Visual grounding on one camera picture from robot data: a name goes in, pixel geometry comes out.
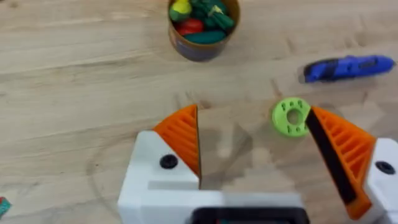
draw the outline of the blue tool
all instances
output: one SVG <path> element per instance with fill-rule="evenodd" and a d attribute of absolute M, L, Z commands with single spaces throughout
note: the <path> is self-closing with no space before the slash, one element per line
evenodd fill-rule
<path fill-rule="evenodd" d="M 377 75 L 392 70 L 393 59 L 382 55 L 331 58 L 308 64 L 304 68 L 305 82 L 335 81 Z"/>

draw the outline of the black strip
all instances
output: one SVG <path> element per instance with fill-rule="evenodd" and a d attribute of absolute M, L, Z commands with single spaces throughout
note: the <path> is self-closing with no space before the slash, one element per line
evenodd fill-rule
<path fill-rule="evenodd" d="M 338 66 L 338 60 L 333 59 L 326 62 L 326 69 L 323 71 L 321 80 L 333 80 L 333 76 L 335 75 L 336 68 Z"/>
<path fill-rule="evenodd" d="M 329 80 L 330 78 L 332 78 L 338 65 L 338 58 L 323 59 L 306 65 L 304 67 L 304 76 L 311 75 L 312 67 L 321 63 L 326 63 L 326 69 L 325 71 L 323 71 L 323 74 L 320 78 L 322 80 Z"/>
<path fill-rule="evenodd" d="M 302 208 L 295 207 L 226 207 L 198 208 L 193 211 L 191 224 L 216 224 L 218 220 L 234 222 L 270 222 L 288 224 L 309 224 L 308 215 Z"/>
<path fill-rule="evenodd" d="M 351 203 L 356 199 L 356 193 L 348 180 L 347 174 L 344 171 L 336 151 L 333 149 L 325 130 L 323 130 L 322 125 L 313 110 L 310 110 L 305 123 L 318 145 L 319 151 L 326 162 L 330 175 L 335 181 L 341 199 L 343 199 L 345 204 Z"/>

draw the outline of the yellow toy fruit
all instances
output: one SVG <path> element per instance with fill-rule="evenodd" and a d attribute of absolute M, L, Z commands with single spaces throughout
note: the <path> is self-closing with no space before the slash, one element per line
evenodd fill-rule
<path fill-rule="evenodd" d="M 176 0 L 170 7 L 169 15 L 171 20 L 178 22 L 189 17 L 192 12 L 189 0 Z"/>

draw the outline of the wooden surface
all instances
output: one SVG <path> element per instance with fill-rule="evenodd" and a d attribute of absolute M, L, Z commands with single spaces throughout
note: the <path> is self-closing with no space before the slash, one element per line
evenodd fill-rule
<path fill-rule="evenodd" d="M 166 1 L 0 2 L 1 224 L 120 223 L 116 200 L 136 134 L 199 105 L 203 188 L 298 192 L 313 223 L 347 216 L 310 136 L 269 122 L 286 96 L 398 138 L 398 72 L 304 85 L 306 63 L 398 58 L 395 0 L 244 0 L 226 50 L 193 63 L 167 38 Z"/>

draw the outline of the red toy tomato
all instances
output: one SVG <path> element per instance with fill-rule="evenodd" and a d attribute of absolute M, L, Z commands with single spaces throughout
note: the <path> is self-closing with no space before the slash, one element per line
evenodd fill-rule
<path fill-rule="evenodd" d="M 196 31 L 193 29 L 185 28 L 185 27 L 178 27 L 177 32 L 180 35 L 187 35 L 187 34 L 194 34 L 194 33 L 200 32 L 200 31 Z"/>
<path fill-rule="evenodd" d="M 189 28 L 190 30 L 195 30 L 196 32 L 203 32 L 204 25 L 199 19 L 189 18 L 179 24 L 180 27 Z"/>

